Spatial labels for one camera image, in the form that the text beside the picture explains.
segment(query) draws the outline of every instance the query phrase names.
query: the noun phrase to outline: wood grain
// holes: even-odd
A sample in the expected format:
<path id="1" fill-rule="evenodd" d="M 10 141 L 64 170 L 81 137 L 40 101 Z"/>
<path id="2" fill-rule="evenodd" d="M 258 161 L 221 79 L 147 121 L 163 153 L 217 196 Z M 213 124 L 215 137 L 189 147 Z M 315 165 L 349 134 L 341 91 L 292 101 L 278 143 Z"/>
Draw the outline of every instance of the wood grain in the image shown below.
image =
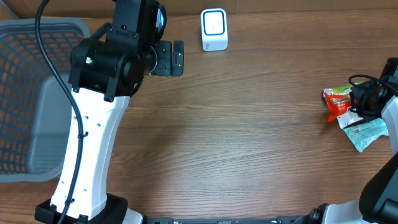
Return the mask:
<path id="1" fill-rule="evenodd" d="M 3 0 L 21 18 L 35 17 L 42 0 Z M 221 7 L 228 14 L 252 12 L 287 12 L 352 9 L 398 8 L 391 0 L 161 0 L 168 16 L 199 15 L 202 10 Z M 115 3 L 111 0 L 50 1 L 45 16 L 112 18 Z"/>
<path id="2" fill-rule="evenodd" d="M 200 18 L 171 17 L 182 77 L 145 77 L 124 115 L 108 192 L 149 217 L 267 218 L 359 197 L 391 156 L 358 153 L 321 91 L 379 76 L 398 51 L 398 10 L 278 12 L 228 18 L 229 47 L 201 49 Z M 106 19 L 86 20 L 95 30 Z M 33 223 L 57 180 L 0 185 L 0 222 Z"/>

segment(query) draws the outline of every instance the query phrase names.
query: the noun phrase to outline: snack package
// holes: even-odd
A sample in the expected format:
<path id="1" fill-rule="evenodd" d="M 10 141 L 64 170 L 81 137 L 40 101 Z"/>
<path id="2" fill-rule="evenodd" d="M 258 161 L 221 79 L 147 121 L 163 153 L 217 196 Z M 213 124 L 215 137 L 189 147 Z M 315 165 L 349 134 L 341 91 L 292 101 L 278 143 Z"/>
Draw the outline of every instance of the snack package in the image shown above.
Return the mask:
<path id="1" fill-rule="evenodd" d="M 338 88 L 326 88 L 323 90 L 323 97 L 329 107 L 330 115 L 328 121 L 337 118 L 340 128 L 343 129 L 363 118 L 351 112 L 351 87 L 346 85 Z"/>
<path id="2" fill-rule="evenodd" d="M 359 152 L 363 152 L 366 147 L 380 136 L 388 136 L 387 125 L 381 118 L 346 128 L 344 132 Z"/>

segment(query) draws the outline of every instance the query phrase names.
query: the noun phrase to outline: red snack wrapper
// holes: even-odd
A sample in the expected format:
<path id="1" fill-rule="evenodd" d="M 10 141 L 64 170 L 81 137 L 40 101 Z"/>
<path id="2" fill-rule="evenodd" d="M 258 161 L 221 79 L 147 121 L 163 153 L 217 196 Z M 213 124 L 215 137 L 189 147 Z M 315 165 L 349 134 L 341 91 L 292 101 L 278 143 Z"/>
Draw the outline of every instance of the red snack wrapper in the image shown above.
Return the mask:
<path id="1" fill-rule="evenodd" d="M 346 113 L 351 107 L 349 95 L 329 95 L 327 92 L 324 92 L 323 95 L 330 111 L 329 122 Z"/>

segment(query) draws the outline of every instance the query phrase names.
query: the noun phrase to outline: mesh basket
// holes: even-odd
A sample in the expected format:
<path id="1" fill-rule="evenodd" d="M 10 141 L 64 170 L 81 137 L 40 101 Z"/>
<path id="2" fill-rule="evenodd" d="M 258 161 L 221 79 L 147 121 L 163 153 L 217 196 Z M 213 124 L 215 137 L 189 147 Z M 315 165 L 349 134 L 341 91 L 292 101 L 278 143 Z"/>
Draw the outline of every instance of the mesh basket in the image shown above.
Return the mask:
<path id="1" fill-rule="evenodd" d="M 60 74 L 89 36 L 74 18 L 42 19 L 41 33 Z M 0 182 L 45 181 L 61 173 L 71 106 L 45 63 L 34 19 L 0 22 Z"/>

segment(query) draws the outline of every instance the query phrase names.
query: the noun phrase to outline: black base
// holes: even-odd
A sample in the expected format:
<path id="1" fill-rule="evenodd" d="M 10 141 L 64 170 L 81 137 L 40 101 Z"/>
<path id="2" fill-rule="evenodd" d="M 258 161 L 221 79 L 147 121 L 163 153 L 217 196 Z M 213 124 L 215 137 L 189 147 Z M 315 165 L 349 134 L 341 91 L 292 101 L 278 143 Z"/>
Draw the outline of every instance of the black base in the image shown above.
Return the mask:
<path id="1" fill-rule="evenodd" d="M 35 219 L 41 223 L 58 223 L 61 213 L 57 212 L 55 205 L 50 205 L 51 199 L 36 207 Z M 107 194 L 105 208 L 90 221 L 86 215 L 80 215 L 78 219 L 65 217 L 63 223 L 77 224 L 122 224 L 127 211 L 127 200 L 115 195 Z"/>
<path id="2" fill-rule="evenodd" d="M 300 217 L 176 219 L 148 218 L 144 224 L 293 224 Z"/>

